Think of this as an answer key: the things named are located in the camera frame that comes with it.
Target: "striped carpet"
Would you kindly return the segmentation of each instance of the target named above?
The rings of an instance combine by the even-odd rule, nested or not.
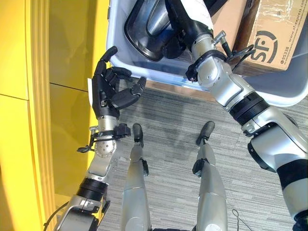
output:
[[[308,135],[308,98],[283,108]],[[217,103],[190,99],[147,89],[142,98],[122,110],[121,123],[140,123],[144,133],[144,158],[153,228],[191,230],[196,224],[200,179],[192,174],[196,160],[195,139],[203,126],[213,120],[216,128],[209,140],[228,198],[228,230],[236,230],[236,208],[240,218],[254,231],[290,231],[293,221],[283,200],[278,175],[260,169],[247,151],[249,138]],[[108,187],[109,211],[100,231],[119,230],[122,190],[133,138],[124,139],[126,150],[120,158],[113,183]],[[240,223],[240,231],[249,230]]]

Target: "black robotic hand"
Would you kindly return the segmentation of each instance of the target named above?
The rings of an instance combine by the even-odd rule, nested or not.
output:
[[[146,78],[141,77],[131,88],[116,91],[116,84],[120,79],[133,81],[131,71],[125,68],[113,66],[106,69],[106,63],[116,53],[116,46],[106,51],[97,63],[92,78],[92,108],[96,118],[106,115],[118,118],[119,110],[134,104],[145,89]]]

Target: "wall molding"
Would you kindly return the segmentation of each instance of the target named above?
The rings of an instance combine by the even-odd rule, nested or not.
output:
[[[26,60],[38,205],[42,223],[55,210],[49,92],[49,0],[26,1]],[[52,230],[55,219],[48,230]]]

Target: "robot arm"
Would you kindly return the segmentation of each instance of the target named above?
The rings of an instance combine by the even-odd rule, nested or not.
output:
[[[204,19],[193,14],[203,12],[206,18],[202,1],[166,0],[166,8],[172,26],[184,34],[183,41],[196,59],[189,71],[195,72],[196,81],[210,90],[245,135],[253,136],[249,153],[261,168],[278,173],[290,215],[297,221],[295,227],[301,223],[307,227],[307,139],[288,117],[268,105],[241,76],[232,73],[225,55],[215,46],[223,36],[213,38],[211,22],[204,24]]]
[[[78,151],[94,151],[95,155],[78,192],[72,196],[55,226],[55,231],[96,231],[99,220],[94,214],[101,206],[103,213],[109,207],[110,201],[106,196],[110,178],[117,165],[116,149],[119,139],[130,135],[130,128],[126,124],[118,125],[119,110],[135,103],[143,93],[146,83],[146,79],[141,77],[132,88],[116,91],[119,79],[132,81],[131,72],[124,68],[106,69],[106,62],[116,52],[117,48],[113,46],[102,56],[90,81],[89,97],[92,98],[91,104],[98,126],[90,127],[90,144]]]

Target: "printed logo on box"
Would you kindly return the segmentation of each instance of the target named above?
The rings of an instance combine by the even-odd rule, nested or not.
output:
[[[276,56],[277,48],[278,40],[276,36],[266,30],[260,30],[256,35],[256,52],[251,55],[251,59],[270,64]]]

